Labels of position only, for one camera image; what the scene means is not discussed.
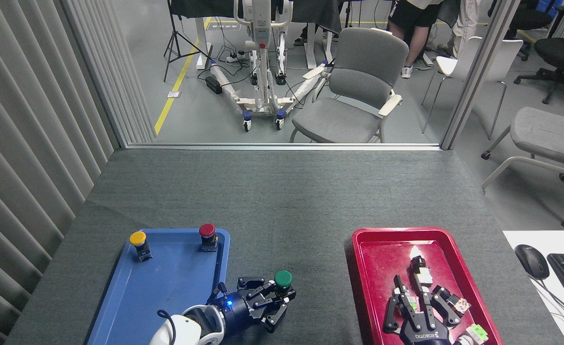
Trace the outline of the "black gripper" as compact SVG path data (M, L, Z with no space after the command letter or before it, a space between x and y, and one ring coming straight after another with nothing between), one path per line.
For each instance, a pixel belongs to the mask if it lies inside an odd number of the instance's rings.
M288 303L295 299L297 292L275 292L274 279L258 276L242 276L237 281L237 293L214 300L223 315L226 332L242 332L260 322L264 329L273 334L288 309ZM251 315L250 300L257 300L257 319Z
M400 275L396 275L393 281L395 288L387 304L383 332L400 333L399 337L404 345L451 345L448 327L458 325L461 317L448 304L448 298L452 297L450 291L436 285L434 292L431 293L427 287L423 286L423 313L427 326L420 324L421 330L415 331L415 312L407 299L408 289L403 284ZM396 307L404 317L402 328L399 327L394 316ZM435 318L433 307L442 316L444 323Z

